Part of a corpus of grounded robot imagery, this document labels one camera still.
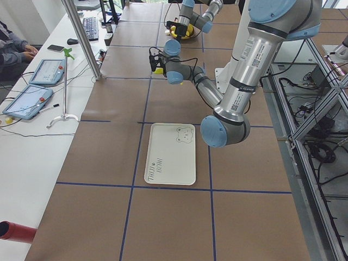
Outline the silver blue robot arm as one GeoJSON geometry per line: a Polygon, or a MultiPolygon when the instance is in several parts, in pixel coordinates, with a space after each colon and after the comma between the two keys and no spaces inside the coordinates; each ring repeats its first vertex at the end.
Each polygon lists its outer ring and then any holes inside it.
{"type": "Polygon", "coordinates": [[[167,40],[157,54],[150,54],[152,71],[158,68],[170,84],[188,80],[213,113],[201,122],[201,135],[211,147],[225,147],[244,141],[250,133],[250,123],[244,113],[259,80],[267,71],[277,51],[285,41],[311,38],[319,32],[322,4],[320,1],[247,1],[242,17],[247,21],[244,42],[233,73],[227,79],[227,89],[220,92],[215,83],[197,66],[189,66],[179,56],[181,38],[189,25],[208,33],[222,1],[207,1],[207,11],[194,12],[194,1],[183,1],[176,38],[167,40]]]}
{"type": "Polygon", "coordinates": [[[194,12],[194,0],[183,0],[178,19],[166,22],[165,27],[178,41],[188,37],[189,26],[195,27],[203,33],[209,33],[214,17],[223,8],[223,1],[220,0],[201,1],[201,3],[208,6],[203,15],[194,12]]]}

